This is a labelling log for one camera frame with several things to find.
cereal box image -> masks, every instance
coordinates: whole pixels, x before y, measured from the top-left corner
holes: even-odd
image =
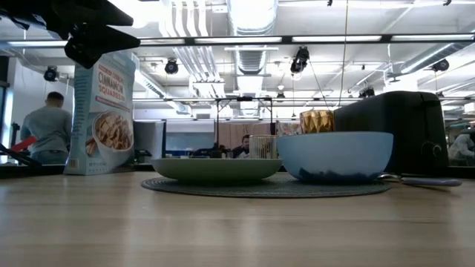
[[[134,163],[135,64],[108,53],[89,70],[76,65],[71,151],[65,174],[106,174]]]

table surface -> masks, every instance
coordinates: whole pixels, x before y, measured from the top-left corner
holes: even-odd
[[[0,180],[0,266],[475,266],[475,181],[257,200],[140,187],[158,176]]]

gray shirt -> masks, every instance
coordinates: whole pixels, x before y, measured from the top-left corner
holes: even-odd
[[[28,114],[23,121],[20,138],[36,138],[31,153],[64,151],[71,142],[72,116],[61,108],[43,107]]]

plate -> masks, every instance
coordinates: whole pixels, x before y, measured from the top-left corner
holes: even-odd
[[[275,174],[280,159],[155,159],[157,173],[184,182],[250,182]]]

round placemat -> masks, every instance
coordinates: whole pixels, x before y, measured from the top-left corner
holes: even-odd
[[[142,187],[176,194],[245,198],[349,197],[377,194],[390,189],[390,185],[382,181],[360,185],[319,185],[300,182],[289,174],[276,174],[253,184],[214,186],[180,183],[175,179],[160,177],[143,181]]]

